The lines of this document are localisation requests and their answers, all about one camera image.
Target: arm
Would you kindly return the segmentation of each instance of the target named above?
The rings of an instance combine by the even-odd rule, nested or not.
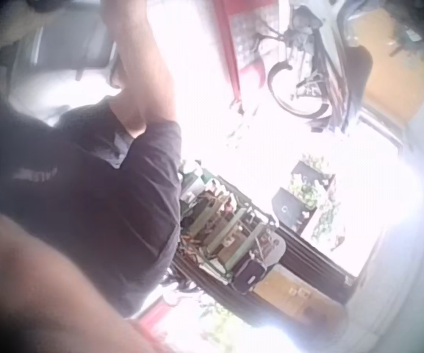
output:
[[[154,352],[69,259],[1,215],[0,327],[27,345],[11,352]]]
[[[146,0],[103,0],[102,4],[140,115],[147,124],[175,121],[173,80],[148,24]]]

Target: bicycle tire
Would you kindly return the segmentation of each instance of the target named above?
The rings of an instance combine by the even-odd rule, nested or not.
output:
[[[283,70],[292,70],[292,66],[286,61],[281,61],[279,63],[276,63],[269,70],[269,74],[267,75],[267,86],[269,87],[270,94],[272,94],[272,97],[280,106],[280,108],[282,108],[283,110],[286,110],[290,114],[297,116],[299,118],[305,118],[309,120],[320,118],[329,109],[329,104],[322,103],[320,109],[316,111],[315,113],[301,114],[295,111],[294,109],[292,109],[291,106],[289,106],[287,103],[284,102],[284,100],[280,99],[280,97],[276,95],[272,86],[273,79],[277,76],[279,72]],[[318,82],[317,85],[319,89],[321,90],[321,93],[323,94],[323,96],[325,96],[327,94],[326,86],[322,82]]]

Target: dark t-shirt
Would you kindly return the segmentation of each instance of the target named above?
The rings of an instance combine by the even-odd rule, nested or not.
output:
[[[12,119],[9,137],[0,122],[8,165],[49,171],[36,182],[0,177],[0,212],[68,255],[122,315],[140,309],[179,239],[179,125],[150,124],[132,140],[105,101],[55,130],[7,108],[0,118]]]

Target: yellow wall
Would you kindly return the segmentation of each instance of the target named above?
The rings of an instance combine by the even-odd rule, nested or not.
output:
[[[298,294],[301,288],[310,293],[308,298]],[[309,327],[312,323],[303,313],[307,307],[313,308],[326,316],[326,333],[331,333],[332,330],[337,329],[345,318],[345,309],[342,305],[324,296],[279,265],[274,267],[257,284],[254,288],[254,293],[286,313],[289,317],[300,321],[302,324],[307,324]]]
[[[365,101],[385,113],[396,124],[404,126],[424,102],[424,61],[414,68],[402,51],[389,57],[395,22],[384,10],[377,10],[353,20],[359,43],[373,56],[373,69],[365,91]]]

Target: person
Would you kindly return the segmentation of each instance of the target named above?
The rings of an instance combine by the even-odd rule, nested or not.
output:
[[[0,352],[169,352],[65,256],[0,215]]]
[[[101,6],[125,89],[55,128],[0,99],[0,213],[71,258],[128,317],[179,240],[181,130],[146,0]]]

